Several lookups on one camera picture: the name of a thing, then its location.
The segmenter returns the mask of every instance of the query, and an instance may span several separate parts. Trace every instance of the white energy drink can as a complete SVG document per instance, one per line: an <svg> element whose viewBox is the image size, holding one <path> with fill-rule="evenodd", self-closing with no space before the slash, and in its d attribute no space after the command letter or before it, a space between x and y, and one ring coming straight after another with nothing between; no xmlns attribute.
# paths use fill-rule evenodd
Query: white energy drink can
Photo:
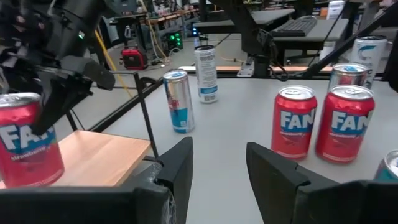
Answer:
<svg viewBox="0 0 398 224"><path fill-rule="evenodd" d="M369 68L369 73L364 83L366 88L372 88L386 44L387 38L382 35L358 37L354 42L350 62L359 63Z"/></svg>
<svg viewBox="0 0 398 224"><path fill-rule="evenodd" d="M199 99L202 103L217 101L216 50L212 45L195 47Z"/></svg>

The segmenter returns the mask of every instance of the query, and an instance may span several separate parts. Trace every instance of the red generator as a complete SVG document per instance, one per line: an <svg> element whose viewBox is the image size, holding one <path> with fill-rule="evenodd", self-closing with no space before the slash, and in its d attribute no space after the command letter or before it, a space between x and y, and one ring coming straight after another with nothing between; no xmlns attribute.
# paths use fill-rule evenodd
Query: red generator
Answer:
<svg viewBox="0 0 398 224"><path fill-rule="evenodd" d="M121 51L121 62L129 70L144 70L148 67L148 58L138 48L126 48Z"/></svg>

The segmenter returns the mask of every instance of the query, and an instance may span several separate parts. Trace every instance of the red bull can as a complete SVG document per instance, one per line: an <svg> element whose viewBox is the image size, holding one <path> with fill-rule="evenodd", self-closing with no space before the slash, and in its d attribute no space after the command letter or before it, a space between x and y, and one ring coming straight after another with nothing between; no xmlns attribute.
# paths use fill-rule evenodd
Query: red bull can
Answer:
<svg viewBox="0 0 398 224"><path fill-rule="evenodd" d="M368 67L358 63L337 63L332 66L328 90L337 85L363 86L368 72Z"/></svg>
<svg viewBox="0 0 398 224"><path fill-rule="evenodd" d="M398 182L398 151L389 152L380 162L374 180Z"/></svg>
<svg viewBox="0 0 398 224"><path fill-rule="evenodd" d="M173 129L189 133L195 128L188 73L184 70L167 72L163 76Z"/></svg>

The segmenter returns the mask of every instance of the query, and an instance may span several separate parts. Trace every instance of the white table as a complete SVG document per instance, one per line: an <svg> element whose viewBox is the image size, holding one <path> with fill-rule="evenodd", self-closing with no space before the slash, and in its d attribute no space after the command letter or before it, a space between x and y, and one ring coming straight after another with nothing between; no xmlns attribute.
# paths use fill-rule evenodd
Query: white table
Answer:
<svg viewBox="0 0 398 224"><path fill-rule="evenodd" d="M185 136L193 137L193 182L188 224L263 223L246 167L246 143L271 145L272 111L277 90L285 85L306 85L316 91L318 109L309 156L300 165L338 182L372 179L382 157L397 149L398 94L386 82L376 82L376 109L358 158L350 165L335 165L315 156L327 81L219 79L219 101L199 102L195 77L190 77L196 128L189 134L172 130L163 87L146 98L159 154ZM147 139L139 106L110 126L106 133Z"/></svg>

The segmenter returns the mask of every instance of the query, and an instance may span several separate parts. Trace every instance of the wooden board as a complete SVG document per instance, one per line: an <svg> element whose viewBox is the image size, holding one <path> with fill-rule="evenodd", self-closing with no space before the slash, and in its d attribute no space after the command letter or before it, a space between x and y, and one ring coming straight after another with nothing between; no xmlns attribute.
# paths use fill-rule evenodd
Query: wooden board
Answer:
<svg viewBox="0 0 398 224"><path fill-rule="evenodd" d="M123 183L150 149L150 141L75 131L59 142L65 173L56 186L114 186ZM5 185L0 182L0 189Z"/></svg>

